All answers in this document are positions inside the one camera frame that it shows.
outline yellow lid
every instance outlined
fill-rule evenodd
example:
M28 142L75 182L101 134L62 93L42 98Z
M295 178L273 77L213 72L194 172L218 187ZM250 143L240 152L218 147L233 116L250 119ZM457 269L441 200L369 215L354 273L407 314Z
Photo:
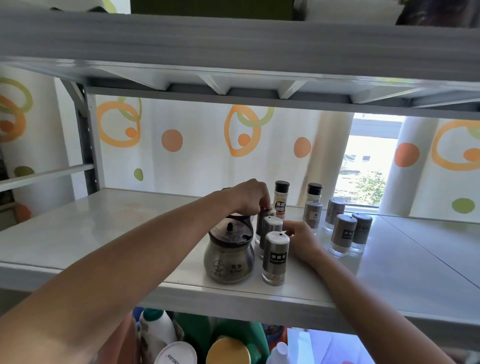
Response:
M208 351L206 364L250 364L250 353L240 340L221 338Z

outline hand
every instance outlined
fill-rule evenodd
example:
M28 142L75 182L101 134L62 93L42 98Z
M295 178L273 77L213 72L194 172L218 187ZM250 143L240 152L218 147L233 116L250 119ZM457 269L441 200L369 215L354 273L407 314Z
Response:
M314 266L317 257L323 253L315 235L305 221L283 221L283 229L290 236L289 251L310 266Z
M255 178L226 190L234 201L234 210L241 215L257 215L260 207L271 209L267 185Z

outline green dot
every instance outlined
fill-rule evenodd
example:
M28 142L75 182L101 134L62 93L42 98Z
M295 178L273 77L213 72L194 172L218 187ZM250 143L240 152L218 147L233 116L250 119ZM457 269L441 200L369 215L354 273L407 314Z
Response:
M143 181L144 180L144 172L140 169L140 168L137 168L136 170L133 171L133 175L135 176L136 179L138 179L139 181Z
M469 214L475 209L475 203L469 198L458 198L452 202L452 209L459 214Z
M27 166L18 166L13 170L13 174L15 175L15 177L24 177L30 174L35 174L35 171Z
M480 139L480 128L467 128L467 129L471 136L473 136L475 139Z

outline tree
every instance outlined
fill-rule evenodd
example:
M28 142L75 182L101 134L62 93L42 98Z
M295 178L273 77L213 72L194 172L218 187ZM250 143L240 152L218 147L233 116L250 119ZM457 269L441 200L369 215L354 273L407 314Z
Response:
M387 182L380 172L369 172L357 182L356 203L379 206L384 197Z

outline black lid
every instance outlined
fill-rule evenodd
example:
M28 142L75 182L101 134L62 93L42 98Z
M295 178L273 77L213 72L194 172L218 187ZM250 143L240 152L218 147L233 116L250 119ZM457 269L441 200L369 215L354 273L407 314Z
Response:
M311 182L311 183L308 184L307 193L308 194L314 194L314 195L318 196L318 195L322 194L322 189L323 188L324 187L321 184Z
M229 215L209 232L210 239L224 248L240 248L253 239L250 216Z
M288 183L287 181L275 182L275 191L280 192L281 194L286 194L288 192L289 187L290 187L290 183Z

